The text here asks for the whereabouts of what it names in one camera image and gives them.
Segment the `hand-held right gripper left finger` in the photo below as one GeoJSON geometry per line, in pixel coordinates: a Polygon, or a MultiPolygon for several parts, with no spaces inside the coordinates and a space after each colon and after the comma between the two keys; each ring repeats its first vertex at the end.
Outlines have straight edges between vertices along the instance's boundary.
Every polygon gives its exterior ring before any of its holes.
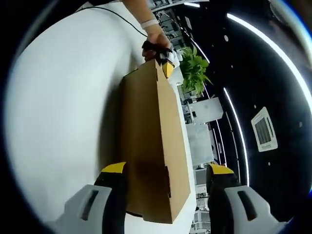
{"type": "Polygon", "coordinates": [[[49,227],[57,234],[123,234],[126,196],[126,162],[110,164],[65,203],[49,227]]]}

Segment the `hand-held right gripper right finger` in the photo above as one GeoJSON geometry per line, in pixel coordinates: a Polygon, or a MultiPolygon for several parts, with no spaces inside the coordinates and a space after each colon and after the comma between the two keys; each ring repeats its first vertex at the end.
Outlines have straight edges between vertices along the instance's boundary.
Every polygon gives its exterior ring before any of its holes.
{"type": "Polygon", "coordinates": [[[269,203],[233,170],[210,163],[206,188],[212,234],[278,234],[287,225],[272,214],[269,203]]]}

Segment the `person's left hand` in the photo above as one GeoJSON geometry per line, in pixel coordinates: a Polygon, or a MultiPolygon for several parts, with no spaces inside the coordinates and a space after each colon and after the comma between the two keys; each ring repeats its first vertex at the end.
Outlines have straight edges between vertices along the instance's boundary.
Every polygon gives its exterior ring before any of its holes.
{"type": "MultiPolygon", "coordinates": [[[[163,33],[148,33],[147,34],[147,40],[152,43],[156,44],[159,47],[162,48],[171,48],[171,43],[167,36],[163,33]]],[[[156,57],[156,51],[154,50],[147,50],[147,49],[142,49],[142,56],[144,57],[145,61],[150,61],[156,57]]]]}

